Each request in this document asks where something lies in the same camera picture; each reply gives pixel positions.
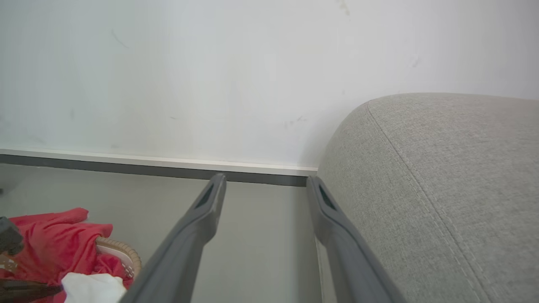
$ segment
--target wall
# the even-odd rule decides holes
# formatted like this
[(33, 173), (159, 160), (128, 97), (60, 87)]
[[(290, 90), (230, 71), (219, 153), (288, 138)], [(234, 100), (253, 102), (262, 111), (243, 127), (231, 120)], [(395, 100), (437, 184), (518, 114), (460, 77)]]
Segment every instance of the wall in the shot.
[(316, 167), (372, 98), (539, 99), (538, 12), (533, 0), (0, 0), (0, 148)]

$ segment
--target laundry basket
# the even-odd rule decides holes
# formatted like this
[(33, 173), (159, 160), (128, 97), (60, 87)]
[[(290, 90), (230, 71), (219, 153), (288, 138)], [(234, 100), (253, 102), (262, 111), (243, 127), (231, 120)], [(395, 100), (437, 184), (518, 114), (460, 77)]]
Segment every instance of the laundry basket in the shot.
[[(128, 277), (135, 279), (142, 269), (142, 262), (139, 255), (129, 245), (114, 241), (109, 238), (98, 237), (95, 240), (98, 253), (111, 254), (118, 257), (126, 270)], [(17, 269), (17, 263), (5, 254), (0, 254), (0, 268), (14, 272)]]

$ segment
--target gray fabric upholstery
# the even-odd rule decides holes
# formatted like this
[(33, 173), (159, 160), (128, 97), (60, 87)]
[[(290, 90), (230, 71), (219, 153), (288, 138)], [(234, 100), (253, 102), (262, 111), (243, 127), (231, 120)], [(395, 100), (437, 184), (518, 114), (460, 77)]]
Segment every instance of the gray fabric upholstery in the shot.
[(370, 101), (341, 123), (318, 175), (408, 302), (539, 302), (539, 101)]

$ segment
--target red cloth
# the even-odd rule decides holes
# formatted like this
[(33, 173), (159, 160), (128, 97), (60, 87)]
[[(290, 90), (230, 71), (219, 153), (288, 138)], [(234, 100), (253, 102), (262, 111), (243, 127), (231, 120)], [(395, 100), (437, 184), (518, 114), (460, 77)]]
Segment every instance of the red cloth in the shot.
[[(109, 273), (129, 286), (132, 281), (120, 259), (96, 251), (95, 239), (109, 237), (112, 225), (81, 223), (87, 217), (87, 210), (75, 208), (58, 214), (10, 218), (24, 237), (24, 249), (12, 257), (17, 262), (16, 272), (0, 269), (0, 278), (61, 285), (69, 272)], [(39, 302), (64, 302), (65, 297), (61, 292), (54, 299)]]

